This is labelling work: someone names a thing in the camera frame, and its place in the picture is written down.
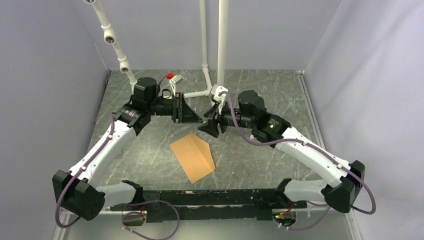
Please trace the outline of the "brown paper envelope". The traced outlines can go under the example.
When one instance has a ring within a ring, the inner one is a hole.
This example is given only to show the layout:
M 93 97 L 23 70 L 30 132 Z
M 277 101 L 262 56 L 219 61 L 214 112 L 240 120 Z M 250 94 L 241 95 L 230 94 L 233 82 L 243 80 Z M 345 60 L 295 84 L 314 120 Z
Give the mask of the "brown paper envelope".
M 209 144 L 192 132 L 169 147 L 192 184 L 216 169 Z

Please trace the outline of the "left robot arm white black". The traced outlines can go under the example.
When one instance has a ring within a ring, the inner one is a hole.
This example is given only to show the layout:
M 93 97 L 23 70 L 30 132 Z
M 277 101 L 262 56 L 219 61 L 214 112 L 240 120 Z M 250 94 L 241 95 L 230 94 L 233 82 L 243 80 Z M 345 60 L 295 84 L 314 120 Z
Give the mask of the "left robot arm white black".
M 56 199 L 55 221 L 61 228 L 70 223 L 60 220 L 65 209 L 78 219 L 90 221 L 103 209 L 116 205 L 139 209 L 144 203 L 143 187 L 129 180 L 101 186 L 100 180 L 119 153 L 148 125 L 153 116 L 169 116 L 177 124 L 200 124 L 203 119 L 177 92 L 171 98 L 160 95 L 160 85 L 152 77 L 136 80 L 130 100 L 110 115 L 110 124 L 93 148 L 68 171 L 58 170 L 52 177 Z

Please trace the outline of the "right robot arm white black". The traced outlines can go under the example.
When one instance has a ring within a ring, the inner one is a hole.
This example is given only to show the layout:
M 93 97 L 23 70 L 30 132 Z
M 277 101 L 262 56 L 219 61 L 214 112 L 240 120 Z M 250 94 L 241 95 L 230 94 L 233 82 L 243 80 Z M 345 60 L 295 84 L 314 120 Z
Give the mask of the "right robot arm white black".
M 360 210 L 354 202 L 361 189 L 370 193 L 364 182 L 365 166 L 360 161 L 349 162 L 310 141 L 288 121 L 269 113 L 264 99 L 254 90 L 238 96 L 238 108 L 233 107 L 228 90 L 222 86 L 211 89 L 209 99 L 214 105 L 204 114 L 207 121 L 198 128 L 200 131 L 217 138 L 228 127 L 235 128 L 247 143 L 289 154 L 321 177 L 303 181 L 284 179 L 275 190 L 280 207 L 306 201 L 324 203 L 341 213 Z

